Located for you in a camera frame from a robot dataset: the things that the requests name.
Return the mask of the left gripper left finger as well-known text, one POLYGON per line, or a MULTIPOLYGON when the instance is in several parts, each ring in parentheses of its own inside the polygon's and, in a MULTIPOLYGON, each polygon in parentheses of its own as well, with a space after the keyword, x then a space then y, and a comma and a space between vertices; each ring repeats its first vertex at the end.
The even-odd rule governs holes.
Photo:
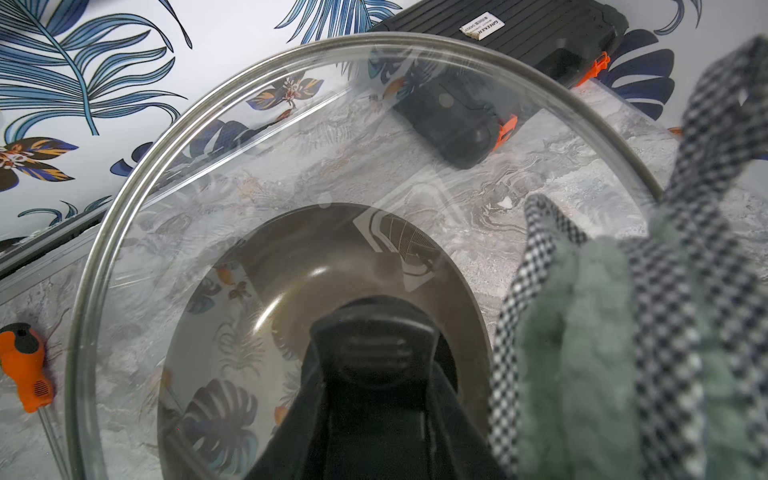
POLYGON ((322 479, 327 392, 318 364, 306 362, 301 388, 277 433, 245 479, 322 479))

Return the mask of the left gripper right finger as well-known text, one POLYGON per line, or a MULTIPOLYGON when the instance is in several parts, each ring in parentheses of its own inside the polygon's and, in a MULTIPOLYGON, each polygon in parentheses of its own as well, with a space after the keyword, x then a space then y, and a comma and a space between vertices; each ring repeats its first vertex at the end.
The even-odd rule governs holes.
POLYGON ((430 479, 506 478, 436 363, 431 365, 425 399, 430 479))

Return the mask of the green checkered cloth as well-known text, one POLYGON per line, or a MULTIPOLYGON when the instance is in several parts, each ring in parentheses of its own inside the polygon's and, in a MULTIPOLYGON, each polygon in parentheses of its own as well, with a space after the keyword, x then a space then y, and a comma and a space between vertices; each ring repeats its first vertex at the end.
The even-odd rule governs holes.
POLYGON ((767 40, 700 77, 643 237, 528 197, 497 325, 489 450, 509 479, 763 479, 767 290, 720 204, 767 149, 767 40))

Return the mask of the glass pot lid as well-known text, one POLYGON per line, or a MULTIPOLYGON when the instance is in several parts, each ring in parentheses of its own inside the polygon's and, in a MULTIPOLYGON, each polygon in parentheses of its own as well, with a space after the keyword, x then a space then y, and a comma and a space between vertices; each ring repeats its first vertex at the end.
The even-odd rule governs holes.
POLYGON ((676 142, 606 87, 458 40, 258 63, 149 149, 78 292, 77 479, 495 479, 495 327, 553 199, 640 234, 676 142))

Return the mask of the black tool case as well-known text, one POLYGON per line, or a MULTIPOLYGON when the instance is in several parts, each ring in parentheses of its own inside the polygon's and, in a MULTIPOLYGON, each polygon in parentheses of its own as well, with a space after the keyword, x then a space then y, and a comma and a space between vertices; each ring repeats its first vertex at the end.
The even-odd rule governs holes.
POLYGON ((420 1, 372 28, 469 42, 572 88, 605 70, 628 29, 615 8, 590 0, 420 1))

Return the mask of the orange handled screwdriver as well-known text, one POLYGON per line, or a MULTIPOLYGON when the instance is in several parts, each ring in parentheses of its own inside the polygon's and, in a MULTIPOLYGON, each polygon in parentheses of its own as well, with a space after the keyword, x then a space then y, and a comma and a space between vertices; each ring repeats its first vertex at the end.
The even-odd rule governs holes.
POLYGON ((15 383, 24 410, 39 416, 60 478, 70 479, 69 467, 49 415, 55 392, 44 372, 45 362, 44 340, 30 324, 17 322, 1 328, 1 368, 15 383))

